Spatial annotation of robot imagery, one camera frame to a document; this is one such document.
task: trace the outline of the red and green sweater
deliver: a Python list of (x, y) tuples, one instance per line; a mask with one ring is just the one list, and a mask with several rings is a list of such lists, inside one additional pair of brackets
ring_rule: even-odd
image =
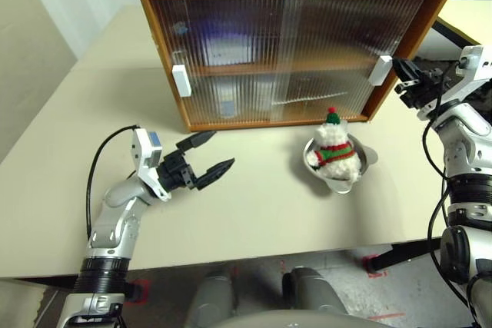
[(346, 159), (355, 154), (350, 142), (336, 146), (322, 146), (320, 150), (314, 152), (319, 160), (319, 166), (322, 167), (326, 163)]

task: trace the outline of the metal bowl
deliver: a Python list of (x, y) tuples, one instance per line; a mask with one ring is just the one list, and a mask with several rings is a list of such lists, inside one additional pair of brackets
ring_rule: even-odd
[[(368, 146), (364, 146), (357, 138), (348, 135), (349, 141), (352, 143), (355, 152), (361, 159), (361, 176), (367, 171), (371, 164), (377, 162), (377, 153), (375, 150)], [(352, 183), (350, 181), (334, 180), (333, 178), (327, 178), (315, 171), (306, 160), (306, 154), (311, 150), (318, 150), (320, 146), (314, 142), (314, 139), (309, 140), (304, 148), (303, 159), (306, 168), (316, 177), (323, 180), (326, 185), (335, 192), (339, 194), (346, 194), (352, 189)]]

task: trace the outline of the white plush snowman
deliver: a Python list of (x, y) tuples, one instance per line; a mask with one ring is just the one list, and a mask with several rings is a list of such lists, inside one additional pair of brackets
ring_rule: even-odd
[(314, 132), (319, 149), (309, 151), (306, 160), (326, 178), (354, 183), (360, 177), (361, 160), (348, 139), (347, 129), (340, 123), (335, 108), (328, 109), (326, 122)]

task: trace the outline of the wooden cabinet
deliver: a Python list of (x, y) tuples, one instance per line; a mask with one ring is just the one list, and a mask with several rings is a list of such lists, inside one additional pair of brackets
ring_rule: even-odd
[(372, 119), (395, 81), (369, 82), (377, 60), (413, 56), (445, 1), (141, 0), (192, 131)]

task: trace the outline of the table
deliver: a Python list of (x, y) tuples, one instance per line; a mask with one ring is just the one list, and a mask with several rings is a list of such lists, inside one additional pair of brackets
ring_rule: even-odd
[(460, 48), (492, 45), (492, 1), (449, 0), (433, 28)]
[[(165, 152), (187, 132), (140, 7), (121, 10), (0, 165), (0, 277), (77, 273), (85, 251), (85, 184), (99, 144), (139, 123)], [(186, 158), (196, 174), (235, 157), (203, 191), (178, 190), (149, 207), (131, 269), (392, 244), (426, 237), (440, 178), (421, 148), (425, 123), (391, 93), (370, 123), (350, 132), (379, 161), (352, 192), (339, 195), (301, 160), (313, 126), (219, 131)], [(429, 148), (439, 162), (437, 135)], [(131, 135), (103, 151), (93, 214), (107, 188), (132, 170)], [(435, 234), (444, 223), (438, 220)]]

